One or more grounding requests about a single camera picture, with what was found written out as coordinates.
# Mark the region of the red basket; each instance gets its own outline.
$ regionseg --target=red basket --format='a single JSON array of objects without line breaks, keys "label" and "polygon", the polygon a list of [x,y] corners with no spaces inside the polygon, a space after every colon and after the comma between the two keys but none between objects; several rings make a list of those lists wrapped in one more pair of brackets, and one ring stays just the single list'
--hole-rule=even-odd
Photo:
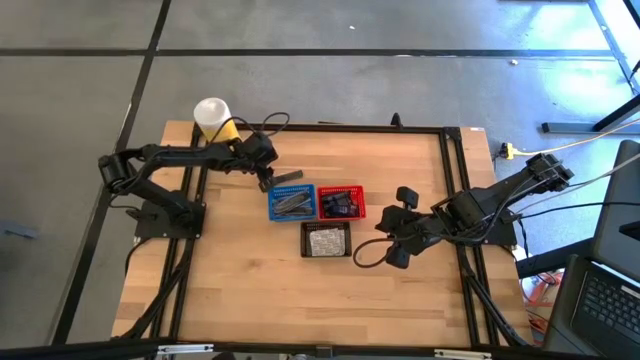
[{"label": "red basket", "polygon": [[[324,208],[322,207],[322,197],[325,195],[331,195],[348,191],[351,196],[351,201],[358,206],[360,212],[358,216],[349,218],[328,218],[324,215]],[[360,185],[345,185],[345,186],[326,186],[318,187],[318,220],[331,220],[331,221],[351,221],[360,220],[367,217],[367,211],[364,207],[364,189]]]}]

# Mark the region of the laptop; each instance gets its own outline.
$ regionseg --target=laptop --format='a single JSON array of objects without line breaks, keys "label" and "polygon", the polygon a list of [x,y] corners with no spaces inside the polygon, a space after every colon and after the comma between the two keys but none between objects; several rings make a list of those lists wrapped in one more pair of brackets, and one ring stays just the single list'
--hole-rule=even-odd
[{"label": "laptop", "polygon": [[[623,141],[616,165],[640,153]],[[612,174],[605,201],[640,203],[640,160]],[[612,359],[640,358],[640,210],[604,206],[591,255],[571,256],[544,349]]]}]

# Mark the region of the laptop keyboard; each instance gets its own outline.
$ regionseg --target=laptop keyboard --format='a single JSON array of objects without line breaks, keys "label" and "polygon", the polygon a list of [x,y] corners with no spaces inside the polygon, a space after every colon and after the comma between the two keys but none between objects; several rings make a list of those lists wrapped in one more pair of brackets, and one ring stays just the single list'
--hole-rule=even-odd
[{"label": "laptop keyboard", "polygon": [[619,284],[594,275],[587,272],[578,311],[640,343],[640,300],[622,290]]}]

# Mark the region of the white cable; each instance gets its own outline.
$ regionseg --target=white cable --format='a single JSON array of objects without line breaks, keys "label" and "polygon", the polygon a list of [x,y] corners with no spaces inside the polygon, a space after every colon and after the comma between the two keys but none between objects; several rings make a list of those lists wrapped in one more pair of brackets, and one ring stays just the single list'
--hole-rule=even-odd
[{"label": "white cable", "polygon": [[622,169],[623,167],[625,167],[625,166],[629,165],[631,162],[633,162],[634,160],[636,160],[636,159],[638,159],[638,158],[640,158],[640,154],[636,154],[635,156],[633,156],[633,157],[631,157],[630,159],[628,159],[628,160],[626,160],[626,161],[622,162],[620,165],[618,165],[618,166],[614,167],[613,169],[609,170],[608,172],[606,172],[606,173],[604,173],[604,174],[602,174],[602,175],[598,176],[598,177],[597,177],[597,178],[595,178],[595,179],[589,180],[589,181],[585,182],[584,184],[582,184],[582,185],[580,185],[580,186],[578,186],[578,187],[575,187],[575,188],[573,188],[573,189],[569,189],[569,190],[565,190],[565,191],[560,192],[560,193],[558,193],[558,194],[555,194],[555,195],[553,195],[553,196],[549,196],[548,198],[544,198],[544,199],[542,199],[542,200],[538,200],[538,201],[534,202],[533,204],[529,204],[529,205],[527,205],[527,206],[523,207],[522,209],[520,209],[520,210],[516,211],[516,214],[522,214],[522,212],[523,212],[523,211],[527,210],[528,208],[530,208],[530,207],[532,207],[532,206],[534,206],[534,205],[538,205],[538,204],[543,203],[543,202],[545,202],[545,201],[547,201],[547,200],[551,200],[551,199],[553,199],[553,198],[557,198],[558,196],[567,195],[567,194],[568,194],[568,193],[570,193],[570,192],[573,192],[573,191],[576,191],[576,190],[582,189],[583,187],[585,187],[585,186],[587,186],[587,185],[591,185],[591,184],[593,184],[594,182],[596,182],[596,181],[598,181],[598,180],[602,179],[603,177],[607,177],[607,176],[609,176],[609,175],[613,174],[614,172],[616,172],[616,171],[618,171],[618,170]]}]

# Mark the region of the metal leg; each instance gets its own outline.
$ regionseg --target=metal leg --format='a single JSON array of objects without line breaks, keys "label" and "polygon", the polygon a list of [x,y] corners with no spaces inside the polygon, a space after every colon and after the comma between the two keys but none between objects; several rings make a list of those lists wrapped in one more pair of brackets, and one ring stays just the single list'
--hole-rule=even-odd
[{"label": "metal leg", "polygon": [[[592,134],[613,129],[623,121],[640,112],[640,95],[636,95],[626,104],[616,109],[604,119],[595,124],[588,123],[543,123],[545,133],[562,134]],[[640,125],[628,126],[618,131],[619,134],[640,135]]]},{"label": "metal leg", "polygon": [[0,234],[17,235],[27,239],[35,239],[38,237],[36,230],[4,220],[0,220]]},{"label": "metal leg", "polygon": [[567,258],[572,254],[589,257],[593,245],[592,241],[593,238],[578,241],[577,243],[548,251],[544,254],[517,261],[516,268],[518,269],[518,277],[523,279],[546,271],[563,268],[567,264]]}]

